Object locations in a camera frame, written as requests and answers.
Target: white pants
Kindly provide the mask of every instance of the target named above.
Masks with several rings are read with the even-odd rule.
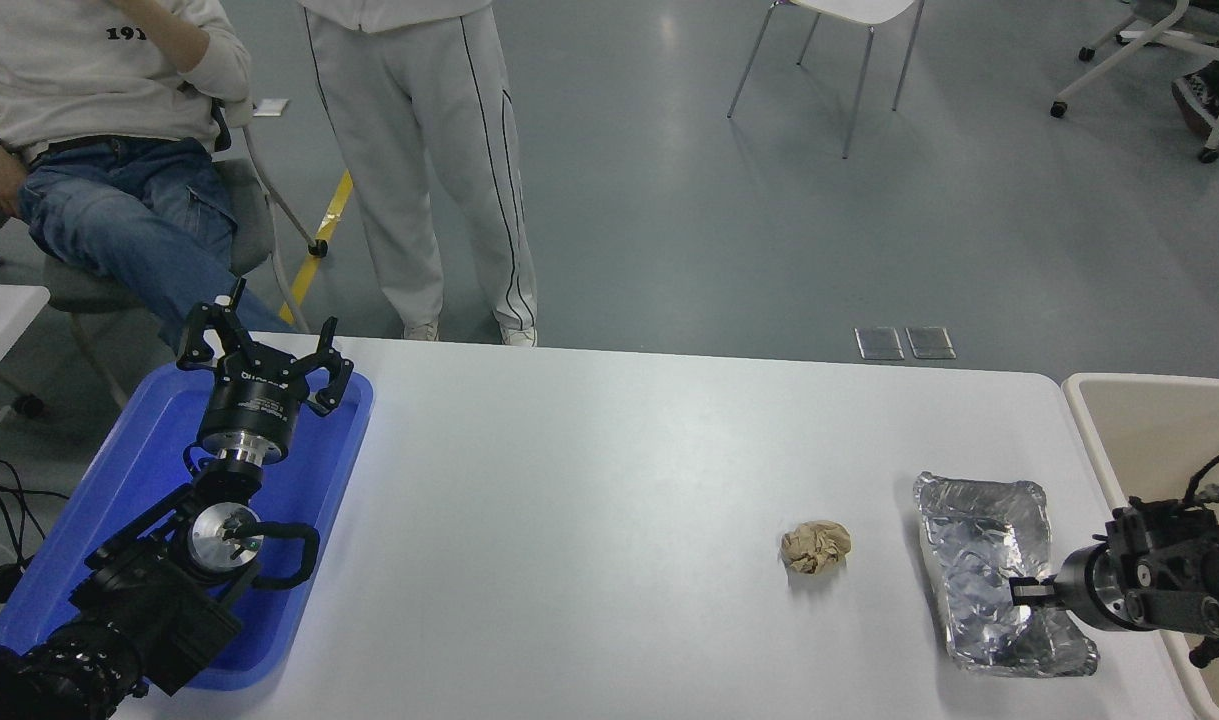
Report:
[[[466,214],[475,277],[495,318],[503,328],[530,328],[535,277],[492,9],[372,35],[306,13],[377,279],[400,319],[429,323],[444,302],[427,152]]]

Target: black belt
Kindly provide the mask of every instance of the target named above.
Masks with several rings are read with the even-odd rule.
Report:
[[[71,140],[63,140],[61,143],[50,143],[50,146],[45,149],[41,155],[56,155],[59,152],[66,152],[68,150],[76,150],[77,147],[88,147],[91,145],[102,145],[102,143],[111,143],[112,140],[119,140],[119,135],[87,135],[87,136],[73,136]]]
[[[156,143],[173,143],[173,140],[165,140],[165,138],[157,136],[124,136],[124,135],[87,135],[87,136],[73,136],[71,140],[63,140],[61,143],[50,143],[50,146],[45,149],[41,154],[32,161],[32,164],[41,163],[43,160],[51,158],[59,152],[66,152],[68,150],[76,150],[78,147],[89,147],[91,145],[110,145],[115,140],[154,140]]]

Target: office chair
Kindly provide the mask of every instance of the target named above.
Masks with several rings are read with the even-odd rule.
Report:
[[[1203,56],[1203,58],[1219,60],[1219,48],[1207,45],[1206,41],[1219,41],[1219,13],[1212,10],[1193,9],[1190,0],[1132,0],[1130,2],[1130,15],[1121,19],[1115,27],[1103,33],[1093,44],[1080,49],[1079,58],[1087,63],[1093,60],[1093,55],[1100,48],[1111,40],[1115,40],[1118,33],[1131,26],[1136,19],[1150,23],[1150,28],[1135,37],[1128,45],[1117,50],[1115,54],[1102,61],[1097,68],[1090,69],[1080,79],[1069,86],[1062,88],[1062,93],[1054,96],[1050,115],[1061,118],[1067,112],[1067,99],[1082,90],[1090,82],[1106,74],[1108,69],[1137,54],[1147,46],[1150,41],[1158,41],[1160,45],[1184,50],[1186,54]],[[1204,146],[1197,154],[1202,163],[1212,163],[1218,160],[1219,143],[1219,113],[1217,122],[1210,128],[1209,136],[1204,140]]]
[[[841,152],[841,158],[847,158],[850,144],[853,140],[853,128],[857,127],[857,108],[862,100],[862,85],[865,82],[865,65],[872,58],[872,41],[875,40],[875,26],[887,23],[890,19],[898,17],[913,2],[915,2],[915,23],[912,24],[911,38],[907,40],[907,54],[902,60],[902,74],[898,76],[898,90],[894,91],[894,110],[897,110],[898,97],[902,96],[902,83],[907,79],[907,65],[911,65],[911,48],[915,45],[915,33],[920,29],[920,15],[924,13],[925,0],[773,0],[773,4],[769,5],[769,12],[766,13],[764,23],[761,23],[759,35],[756,37],[756,44],[751,49],[751,58],[747,58],[747,68],[742,69],[742,79],[737,82],[737,90],[733,94],[733,102],[729,102],[729,111],[725,118],[733,118],[733,110],[737,107],[737,97],[742,95],[742,85],[746,85],[747,76],[751,74],[751,63],[755,62],[756,54],[759,52],[759,41],[764,40],[766,28],[769,27],[769,18],[773,17],[774,10],[778,10],[779,6],[796,5],[818,13],[814,17],[814,24],[809,27],[809,37],[805,38],[805,46],[800,49],[800,58],[796,58],[796,65],[801,65],[805,61],[805,51],[809,50],[809,41],[814,40],[814,30],[818,29],[818,19],[823,15],[862,24],[865,26],[865,52],[862,54],[862,69],[859,69],[859,76],[857,76],[857,91],[853,94],[853,108],[850,111],[848,130],[845,133],[845,150]]]

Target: black handle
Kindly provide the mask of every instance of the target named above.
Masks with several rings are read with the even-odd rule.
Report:
[[[251,538],[263,536],[269,538],[301,538],[302,560],[297,564],[297,570],[289,577],[266,577],[258,575],[254,579],[254,588],[262,591],[286,591],[307,582],[311,574],[316,571],[316,557],[321,554],[321,532],[306,523],[245,523],[240,528],[226,535],[227,538]]]

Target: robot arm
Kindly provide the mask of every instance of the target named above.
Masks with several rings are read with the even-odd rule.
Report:
[[[261,520],[249,498],[262,465],[289,456],[297,411],[339,406],[352,363],[333,348],[336,319],[312,355],[294,359],[255,342],[229,302],[197,305],[188,318],[178,365],[213,373],[213,392],[193,447],[212,454],[193,481],[174,489],[87,557],[91,574],[71,593],[76,618],[23,655],[0,647],[0,720],[104,720],[149,682],[178,692],[240,634],[230,607],[247,588],[293,588],[311,577],[321,535],[301,523]],[[205,341],[217,333],[222,356]],[[312,392],[317,368],[329,381]],[[263,577],[267,538],[299,538],[302,560],[290,577]]]
[[[1197,492],[1219,462],[1191,478],[1181,499],[1117,507],[1098,545],[1072,552],[1053,577],[1011,577],[1013,605],[1059,607],[1103,630],[1204,635],[1196,666],[1219,657],[1219,524],[1207,506],[1219,484]]]

